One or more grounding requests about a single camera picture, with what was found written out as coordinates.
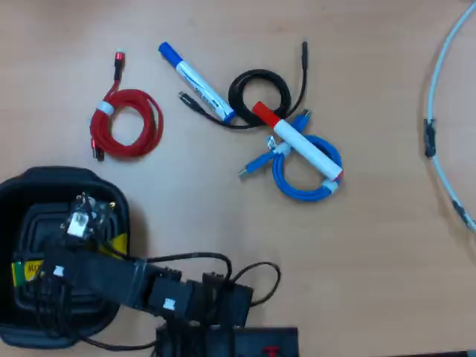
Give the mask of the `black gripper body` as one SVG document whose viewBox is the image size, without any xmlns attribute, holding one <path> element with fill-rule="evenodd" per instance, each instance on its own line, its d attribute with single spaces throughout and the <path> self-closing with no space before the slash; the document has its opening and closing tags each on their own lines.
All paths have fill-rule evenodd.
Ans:
<svg viewBox="0 0 476 357">
<path fill-rule="evenodd" d="M 87 267 L 98 257 L 98 250 L 52 245 L 45 249 L 39 276 L 49 283 L 99 292 L 95 286 L 98 269 Z"/>
</svg>

